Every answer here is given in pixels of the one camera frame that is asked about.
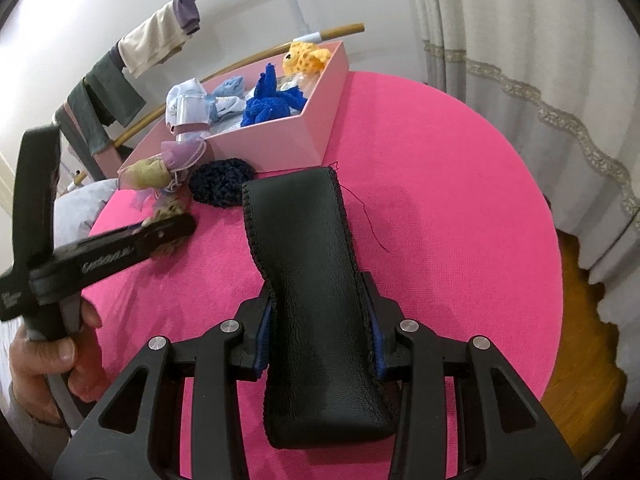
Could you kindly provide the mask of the person's left hand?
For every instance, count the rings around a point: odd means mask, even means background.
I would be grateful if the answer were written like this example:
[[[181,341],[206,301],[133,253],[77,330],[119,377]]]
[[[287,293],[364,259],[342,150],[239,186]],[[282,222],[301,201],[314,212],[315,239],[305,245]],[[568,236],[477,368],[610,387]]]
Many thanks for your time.
[[[62,416],[47,384],[48,375],[68,373],[70,392],[90,403],[110,385],[102,365],[96,330],[102,326],[98,311],[82,300],[84,326],[75,338],[34,341],[22,325],[10,345],[9,359],[15,401],[33,418],[61,427]]]

